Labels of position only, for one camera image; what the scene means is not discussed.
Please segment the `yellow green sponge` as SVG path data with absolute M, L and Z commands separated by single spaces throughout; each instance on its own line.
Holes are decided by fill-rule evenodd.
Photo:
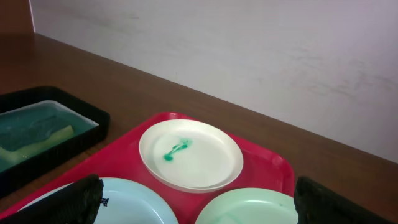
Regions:
M 68 122 L 56 116 L 34 121 L 28 126 L 1 131 L 1 159 L 20 163 L 74 136 Z

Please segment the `light green plate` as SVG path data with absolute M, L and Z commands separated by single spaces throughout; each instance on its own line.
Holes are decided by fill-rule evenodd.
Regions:
M 268 189 L 241 188 L 210 201 L 195 224 L 297 224 L 294 199 Z

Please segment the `light blue plate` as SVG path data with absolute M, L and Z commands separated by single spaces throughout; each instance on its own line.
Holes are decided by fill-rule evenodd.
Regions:
M 167 202 L 137 182 L 103 177 L 103 202 L 94 224 L 178 224 Z

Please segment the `white plate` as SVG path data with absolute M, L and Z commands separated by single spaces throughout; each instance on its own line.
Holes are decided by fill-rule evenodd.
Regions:
M 139 140 L 147 170 L 163 184 L 183 192 L 214 192 L 236 180 L 243 153 L 224 131 L 199 121 L 173 119 L 149 127 Z

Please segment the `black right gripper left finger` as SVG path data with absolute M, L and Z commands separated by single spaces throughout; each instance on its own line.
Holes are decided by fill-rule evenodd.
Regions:
M 1 220 L 4 224 L 93 224 L 103 199 L 103 181 L 89 175 Z

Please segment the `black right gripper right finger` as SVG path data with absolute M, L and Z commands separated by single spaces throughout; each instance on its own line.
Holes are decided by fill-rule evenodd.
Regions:
M 298 224 L 394 224 L 308 177 L 294 191 Z

